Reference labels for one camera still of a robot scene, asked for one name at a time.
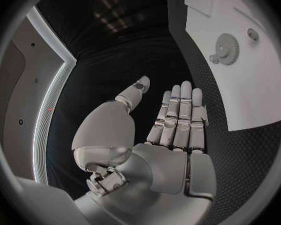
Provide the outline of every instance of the robotic hand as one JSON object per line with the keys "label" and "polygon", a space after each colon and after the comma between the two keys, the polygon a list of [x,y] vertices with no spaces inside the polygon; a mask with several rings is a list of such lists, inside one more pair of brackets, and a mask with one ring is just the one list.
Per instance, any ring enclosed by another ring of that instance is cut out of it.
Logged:
{"label": "robotic hand", "polygon": [[192,90],[189,81],[166,91],[147,141],[134,146],[129,113],[149,87],[143,76],[91,112],[73,139],[75,161],[91,173],[92,200],[125,223],[140,223],[141,216],[145,224],[158,224],[157,215],[177,206],[183,208],[181,220],[190,221],[192,214],[200,221],[216,195],[214,166],[205,154],[208,118],[202,91]]}

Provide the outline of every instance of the white curved panel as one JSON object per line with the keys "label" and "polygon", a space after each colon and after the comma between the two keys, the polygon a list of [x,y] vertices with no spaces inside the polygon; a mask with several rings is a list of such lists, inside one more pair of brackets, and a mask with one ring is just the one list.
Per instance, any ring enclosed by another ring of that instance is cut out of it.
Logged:
{"label": "white curved panel", "polygon": [[[185,0],[186,31],[206,59],[219,88],[229,131],[281,120],[281,54],[275,28],[253,0]],[[247,36],[258,32],[260,41]],[[233,35],[240,47],[231,65],[209,60],[218,37]]]}

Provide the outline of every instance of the white robot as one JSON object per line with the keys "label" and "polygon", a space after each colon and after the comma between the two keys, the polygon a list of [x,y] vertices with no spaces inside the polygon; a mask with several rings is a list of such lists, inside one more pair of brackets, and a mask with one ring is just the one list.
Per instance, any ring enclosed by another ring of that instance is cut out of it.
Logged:
{"label": "white robot", "polygon": [[168,224],[171,211],[181,208],[179,220],[189,222],[191,213],[188,224],[197,224],[216,196],[214,166],[205,154],[208,117],[202,91],[192,90],[189,81],[166,91],[147,141],[134,146],[129,113],[149,87],[143,76],[80,125],[72,149],[77,165],[90,173],[90,192],[77,205],[85,208],[91,198],[127,224],[163,224],[163,219]]}

